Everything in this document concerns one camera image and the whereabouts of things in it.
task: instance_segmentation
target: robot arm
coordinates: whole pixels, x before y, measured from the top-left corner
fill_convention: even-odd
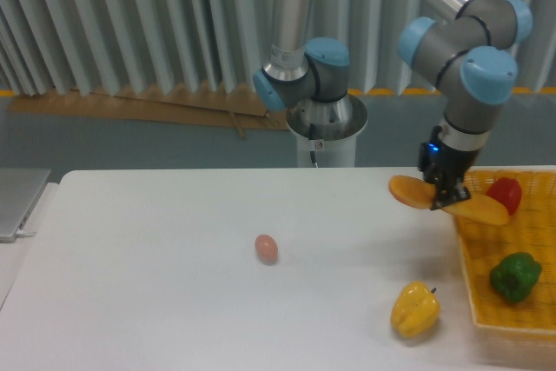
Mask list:
[[[520,0],[426,0],[450,22],[421,17],[401,34],[398,52],[448,98],[440,123],[420,146],[418,168],[436,187],[431,209],[470,197],[466,171],[487,142],[518,75],[504,50],[531,33]]]
[[[367,113],[346,95],[346,47],[317,38],[305,48],[309,1],[274,0],[271,56],[255,72],[255,87],[269,109],[297,109],[288,111],[294,132],[309,140],[343,139],[363,129]],[[440,123],[420,146],[418,165],[424,180],[436,187],[431,209],[439,209],[470,197],[464,175],[485,145],[518,74],[504,50],[530,34],[533,19],[520,0],[425,1],[448,23],[415,20],[401,34],[398,52],[448,98]]]
[[[289,128],[313,147],[298,153],[298,165],[318,167],[317,152],[321,166],[353,165],[354,151],[343,156],[328,150],[332,141],[337,147],[363,130],[367,109],[348,95],[348,48],[333,38],[305,43],[309,5],[310,0],[274,0],[270,58],[253,75],[255,89],[268,109],[288,108]],[[327,151],[324,142],[331,144]]]

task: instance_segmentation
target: cardboard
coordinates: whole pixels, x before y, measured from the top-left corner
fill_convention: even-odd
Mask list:
[[[109,96],[109,93],[104,89],[97,89],[95,93]],[[229,93],[226,93],[223,83],[218,86],[216,91],[213,91],[205,80],[200,84],[196,92],[187,90],[183,83],[179,83],[166,95],[160,91],[156,84],[152,84],[143,93],[138,95],[131,89],[131,86],[126,85],[116,94],[116,97],[181,104],[212,110],[226,110],[227,112],[242,113],[244,115],[264,116],[267,113],[267,109],[262,104],[261,99],[259,99],[255,92],[251,91],[246,83],[238,84]]]
[[[226,103],[229,104],[221,98],[213,101],[215,106],[222,106]],[[231,110],[204,109],[191,105],[154,102],[145,97],[143,99],[110,97],[98,93],[81,96],[78,91],[71,91],[64,96],[58,95],[54,90],[41,96],[18,96],[10,104],[9,111],[222,126],[236,128],[240,136],[244,135],[242,129],[288,129],[285,112],[276,114],[265,112],[262,116],[245,115]]]

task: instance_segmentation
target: yellow basket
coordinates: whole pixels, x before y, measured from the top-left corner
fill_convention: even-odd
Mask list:
[[[556,337],[556,172],[470,171],[466,185],[472,193],[485,194],[501,177],[515,178],[523,190],[508,225],[456,218],[473,322],[480,328]],[[520,251],[530,253],[543,269],[531,295],[510,304],[493,290],[489,275],[505,256]]]

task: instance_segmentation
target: bell pepper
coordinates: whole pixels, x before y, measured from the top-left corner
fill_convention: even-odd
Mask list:
[[[524,301],[539,279],[542,266],[527,252],[508,255],[490,272],[490,283],[511,303]]]
[[[390,323],[405,338],[424,332],[434,325],[440,313],[440,303],[424,282],[410,282],[401,290],[392,308]]]
[[[507,213],[513,215],[521,203],[523,191],[514,178],[501,177],[486,191],[486,195],[506,206]]]

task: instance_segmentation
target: floor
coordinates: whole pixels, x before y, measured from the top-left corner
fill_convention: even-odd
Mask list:
[[[77,169],[270,168],[296,165],[286,131],[11,114],[0,97],[0,167],[50,168],[59,182]],[[446,104],[440,96],[364,96],[368,124],[356,165],[414,166]],[[478,165],[556,164],[556,95],[516,95]]]

